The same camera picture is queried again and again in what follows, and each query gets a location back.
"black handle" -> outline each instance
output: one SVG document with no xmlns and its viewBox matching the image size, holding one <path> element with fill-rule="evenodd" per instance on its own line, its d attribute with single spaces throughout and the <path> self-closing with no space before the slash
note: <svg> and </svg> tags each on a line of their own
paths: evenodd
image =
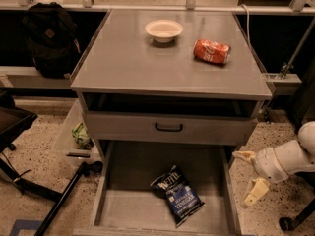
<svg viewBox="0 0 315 236">
<path fill-rule="evenodd" d="M 179 124 L 178 127 L 171 127 L 171 128 L 161 128 L 158 126 L 158 122 L 156 122 L 156 130 L 163 131 L 163 132 L 181 132 L 183 130 L 184 125 Z"/>
</svg>

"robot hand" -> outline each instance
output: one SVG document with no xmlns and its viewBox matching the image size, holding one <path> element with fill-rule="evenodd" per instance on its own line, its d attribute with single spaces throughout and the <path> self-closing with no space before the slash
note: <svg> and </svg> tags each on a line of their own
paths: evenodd
<svg viewBox="0 0 315 236">
<path fill-rule="evenodd" d="M 315 172 L 315 122 L 304 124 L 297 135 L 298 140 L 278 147 L 267 147 L 259 152 L 236 151 L 235 158 L 253 166 L 258 178 L 244 200 L 248 207 L 254 205 L 269 190 L 270 183 L 279 183 L 297 172 Z"/>
</svg>

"red can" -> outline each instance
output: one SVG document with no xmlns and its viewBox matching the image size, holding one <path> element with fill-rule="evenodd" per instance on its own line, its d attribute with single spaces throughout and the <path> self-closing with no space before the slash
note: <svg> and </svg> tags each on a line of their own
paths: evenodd
<svg viewBox="0 0 315 236">
<path fill-rule="evenodd" d="M 229 52 L 229 45 L 205 39 L 197 40 L 194 48 L 194 55 L 197 58 L 217 64 L 226 64 Z"/>
</svg>

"terrazzo floor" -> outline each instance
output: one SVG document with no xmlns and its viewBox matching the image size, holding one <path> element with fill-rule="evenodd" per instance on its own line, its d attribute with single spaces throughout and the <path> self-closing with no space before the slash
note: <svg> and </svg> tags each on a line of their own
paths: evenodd
<svg viewBox="0 0 315 236">
<path fill-rule="evenodd" d="M 35 112 L 38 118 L 31 128 L 14 142 L 15 151 L 4 150 L 12 165 L 26 173 L 25 179 L 34 181 L 58 192 L 63 192 L 76 171 L 54 149 L 60 128 L 73 105 L 72 99 L 45 100 L 17 99 L 18 107 Z M 295 138 L 294 127 L 284 111 L 271 112 L 271 123 L 258 123 L 248 143 L 241 150 L 258 151 L 274 147 Z M 234 160 L 230 168 L 233 192 L 243 235 L 315 235 L 315 213 L 293 232 L 282 232 L 278 219 L 295 217 L 314 198 L 314 190 L 302 178 L 291 176 L 288 180 L 271 186 L 270 192 L 252 207 L 242 207 L 244 190 L 256 175 L 245 162 Z M 97 176 L 82 177 L 59 210 L 45 235 L 72 235 L 74 228 L 85 228 L 90 217 L 97 190 Z M 21 195 L 5 181 L 0 181 L 0 235 L 8 236 L 16 220 L 44 220 L 54 202 L 35 195 Z M 20 230 L 19 236 L 34 235 L 34 230 Z"/>
</svg>

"bowl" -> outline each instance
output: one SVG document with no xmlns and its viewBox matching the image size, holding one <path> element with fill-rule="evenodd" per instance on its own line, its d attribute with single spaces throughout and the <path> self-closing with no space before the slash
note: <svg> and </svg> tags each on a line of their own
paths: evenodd
<svg viewBox="0 0 315 236">
<path fill-rule="evenodd" d="M 146 25 L 146 32 L 156 42 L 168 43 L 183 32 L 183 26 L 176 21 L 156 20 Z"/>
</svg>

